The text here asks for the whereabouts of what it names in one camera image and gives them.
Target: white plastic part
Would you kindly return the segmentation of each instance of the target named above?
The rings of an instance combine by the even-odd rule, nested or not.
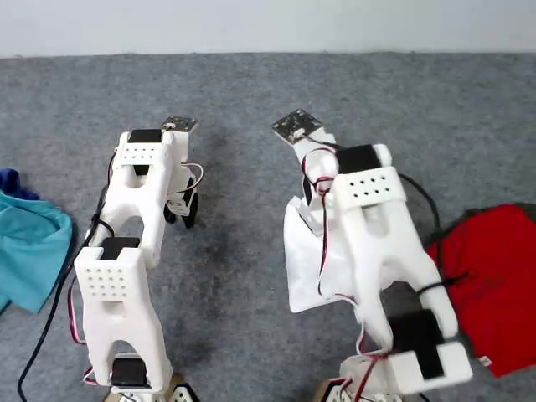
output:
[[[311,134],[315,140],[334,142],[323,127]],[[301,161],[312,149],[324,147],[307,140],[293,148]],[[342,294],[358,303],[356,318],[367,333],[385,350],[393,345],[393,334],[385,316],[379,293],[394,281],[406,281],[416,291],[441,280],[434,261],[425,253],[405,204],[405,191],[398,173],[391,167],[392,157],[384,144],[373,146],[382,167],[359,173],[334,174],[330,152],[307,156],[307,176],[334,180],[327,194],[328,247],[318,295],[318,273],[322,257],[322,208],[313,192],[312,201],[293,198],[286,207],[284,243],[289,302],[293,312],[342,300]],[[420,296],[423,308],[433,311],[444,338],[457,334],[456,314],[444,287],[430,289]],[[367,394],[408,394],[467,381],[472,376],[465,350],[459,343],[438,347],[446,375],[424,381],[412,377],[419,364],[415,354],[390,356],[373,371]],[[452,353],[454,359],[445,356]],[[363,377],[366,366],[350,373],[354,384]]]
[[[100,219],[117,233],[130,217],[141,217],[144,229],[140,246],[123,248],[116,260],[100,260],[100,244],[109,233],[98,225],[89,247],[76,258],[75,269],[84,300],[85,340],[97,383],[111,384],[112,346],[115,341],[125,341],[136,351],[130,353],[132,357],[141,358],[146,365],[151,388],[113,387],[112,392],[132,393],[140,401],[163,402],[172,368],[162,326],[151,304],[147,268],[154,268],[160,260],[164,205],[170,199],[181,201],[183,194],[175,193],[186,188],[194,175],[181,164],[188,157],[187,132],[163,131],[161,142],[146,143],[128,142],[130,135],[121,134]],[[134,165],[149,165],[147,175],[137,176]],[[183,212],[189,213],[189,205]]]
[[[444,376],[424,379],[415,352],[397,353],[379,360],[365,385],[363,396],[371,394],[416,394],[429,389],[440,388],[468,381],[472,369],[466,351],[459,342],[443,343],[437,346]],[[347,358],[340,367],[340,376],[352,378],[348,391],[354,394],[370,365],[367,356]]]
[[[381,144],[374,147],[383,149],[382,160],[388,162],[390,153],[385,148]],[[436,265],[420,243],[394,167],[338,174],[331,195],[333,208],[328,210],[331,220],[322,294],[354,296],[367,332],[382,348],[391,349],[393,335],[379,293],[394,281],[406,281],[416,291],[438,282],[441,278]],[[296,200],[292,200],[285,215],[286,269],[294,312],[341,300],[317,294],[322,239],[300,218],[303,207],[308,208],[305,203],[297,208]],[[445,338],[456,335],[456,314],[443,287],[430,289],[420,300],[424,308],[434,312]]]
[[[445,375],[436,379],[423,379],[415,352],[389,356],[383,365],[394,392],[403,395],[416,394],[428,389],[464,383],[471,379],[471,365],[461,343],[443,343],[437,347],[437,354]]]
[[[143,359],[152,392],[161,392],[172,370],[162,326],[152,308],[142,250],[124,248],[113,261],[99,260],[102,251],[85,247],[76,259],[84,334],[95,379],[100,385],[110,384],[112,346],[122,340]]]

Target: black wire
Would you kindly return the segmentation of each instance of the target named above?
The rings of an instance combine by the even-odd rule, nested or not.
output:
[[[430,209],[432,211],[432,215],[434,215],[434,237],[441,236],[441,220],[439,217],[439,210],[437,209],[436,201],[426,192],[426,190],[423,189],[423,187],[418,184],[413,178],[410,176],[406,176],[403,173],[399,173],[399,176],[403,178],[406,182],[411,184],[415,189],[428,201],[428,204],[430,205]],[[441,271],[442,266],[442,256],[441,256],[441,240],[437,239],[435,243],[435,247],[437,250],[437,266],[439,270]]]
[[[124,398],[127,398],[128,400],[130,400],[132,402],[136,402],[136,400],[134,398],[131,398],[130,396],[127,396],[126,394],[124,394],[122,392],[120,392],[119,395],[124,397]]]
[[[338,145],[335,142],[318,141],[318,140],[315,140],[314,138],[310,138],[309,136],[305,136],[304,138],[306,138],[310,142],[315,142],[316,144],[326,145],[333,149],[345,149],[342,145]]]
[[[113,161],[113,158],[115,155],[116,155],[116,152],[113,153],[113,155],[111,156],[110,162],[108,164],[108,181],[110,180],[111,162]],[[68,260],[65,260],[66,262],[63,264],[61,270],[59,270],[58,286],[56,287],[56,292],[54,294],[54,299],[52,301],[52,307],[50,308],[49,316],[47,317],[47,321],[44,324],[43,331],[41,331],[39,340],[37,341],[37,344],[35,345],[35,348],[33,349],[34,351],[32,352],[30,359],[26,363],[26,366],[24,367],[24,370],[20,374],[20,377],[18,378],[18,381],[17,381],[18,396],[23,402],[28,402],[23,392],[24,379],[26,379],[26,376],[28,375],[29,370],[34,365],[35,359],[37,358],[39,351],[41,350],[41,347],[43,346],[44,340],[47,337],[47,334],[49,333],[50,325],[52,324],[52,320],[54,320],[54,315],[56,314],[56,310],[58,309],[59,298],[61,296],[61,291],[63,290],[65,281],[67,280],[69,273],[73,270],[74,263],[78,254],[82,251],[84,247],[87,247],[91,239],[93,239],[93,236],[95,235],[95,232],[99,224],[105,223],[104,221],[101,221],[99,217],[101,216],[101,211],[102,211],[102,208],[104,207],[104,200],[106,197],[106,192],[108,190],[108,185],[109,184],[103,187],[102,190],[100,191],[100,197],[99,197],[99,202],[97,203],[96,212],[93,215],[93,218],[91,219],[90,232],[85,237],[84,241],[82,242],[80,247],[76,250],[76,252]],[[108,224],[106,224],[105,227],[107,229],[111,229],[110,225]]]
[[[430,398],[428,398],[426,395],[424,395],[422,392],[419,394],[420,398],[424,400],[425,402],[431,402]]]
[[[411,184],[415,189],[428,201],[428,204],[430,205],[430,209],[432,211],[432,214],[434,215],[434,228],[435,233],[432,236],[435,238],[435,247],[436,247],[436,254],[437,254],[437,267],[439,269],[440,274],[443,273],[443,256],[442,256],[442,245],[441,245],[441,220],[439,216],[439,210],[437,209],[436,201],[426,192],[426,190],[423,189],[423,187],[418,184],[413,178],[406,176],[403,173],[399,173],[399,176],[403,178],[406,182]],[[422,295],[425,291],[429,291],[430,289],[434,289],[439,286],[451,286],[458,282],[459,280],[467,277],[469,275],[469,272],[464,272],[459,276],[454,276],[452,278],[445,278],[442,281],[430,283],[429,285],[419,289],[417,291],[417,296]]]

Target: red cloth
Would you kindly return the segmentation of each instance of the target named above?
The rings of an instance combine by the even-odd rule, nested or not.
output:
[[[536,224],[501,205],[457,225],[441,251],[446,277],[469,272],[448,293],[477,356],[497,377],[536,363]]]

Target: red wire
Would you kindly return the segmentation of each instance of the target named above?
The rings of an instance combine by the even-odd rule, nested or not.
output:
[[[363,391],[365,389],[365,385],[367,384],[367,381],[369,380],[370,374],[372,373],[372,369],[374,368],[374,365],[379,360],[382,360],[386,358],[385,355],[379,355],[379,356],[370,356],[372,359],[370,362],[370,365],[367,368],[367,371],[365,372],[365,375],[363,376],[363,379],[361,380],[361,383],[359,384],[358,390],[355,393],[355,396],[353,397],[353,402],[358,402],[361,399],[361,395],[363,394]]]
[[[69,290],[67,292],[67,311],[69,312],[69,323],[70,323],[70,336],[73,338],[75,343],[79,345],[86,345],[86,341],[80,339],[78,334],[78,329],[76,326],[76,315],[75,315],[75,304],[73,300],[73,286],[76,281],[76,276],[73,278],[73,281],[70,283]]]

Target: blue fabric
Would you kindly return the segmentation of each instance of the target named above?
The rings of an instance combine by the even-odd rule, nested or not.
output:
[[[0,190],[16,198],[39,199],[36,193],[21,187],[18,172],[13,169],[0,169]]]
[[[38,312],[70,247],[69,215],[47,201],[0,191],[0,311],[11,301]]]

